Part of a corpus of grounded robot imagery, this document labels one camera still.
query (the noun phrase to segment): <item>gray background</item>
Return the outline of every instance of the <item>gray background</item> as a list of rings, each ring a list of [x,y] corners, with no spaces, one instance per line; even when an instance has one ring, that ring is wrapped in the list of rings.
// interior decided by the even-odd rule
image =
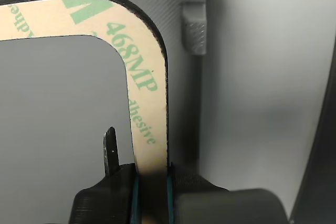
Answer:
[[[200,171],[228,189],[270,189],[289,213],[322,105],[336,2],[208,0],[208,15]],[[167,24],[178,29],[176,18]],[[188,146],[181,143],[192,131],[184,122],[197,118],[191,91],[200,58],[180,56],[180,38],[161,29],[171,43],[171,147],[185,163],[191,159],[182,157]],[[102,136],[110,125],[121,162],[132,161],[122,62],[91,37],[0,45],[2,222],[66,223],[75,193],[103,176]]]
[[[275,192],[289,214],[319,119],[335,0],[207,0],[201,173]]]

